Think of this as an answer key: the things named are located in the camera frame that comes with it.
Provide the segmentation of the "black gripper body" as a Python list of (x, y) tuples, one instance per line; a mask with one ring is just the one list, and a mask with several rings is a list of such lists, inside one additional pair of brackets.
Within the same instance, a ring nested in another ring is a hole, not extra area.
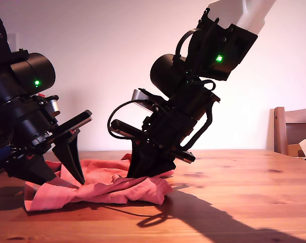
[(176, 109), (165, 112), (160, 107), (154, 107), (154, 112), (144, 119), (140, 130), (115, 119), (110, 121), (110, 133), (119, 134), (118, 139), (134, 140), (137, 145), (150, 145), (159, 154), (192, 163), (195, 156), (188, 152), (192, 142), (183, 147), (181, 142), (193, 131), (196, 123), (197, 120)]
[(0, 129), (5, 143), (11, 143), (16, 149), (2, 158), (0, 165), (23, 156), (43, 155), (56, 138), (91, 121), (92, 113), (86, 110), (58, 125), (52, 110), (56, 99), (57, 96), (0, 95)]

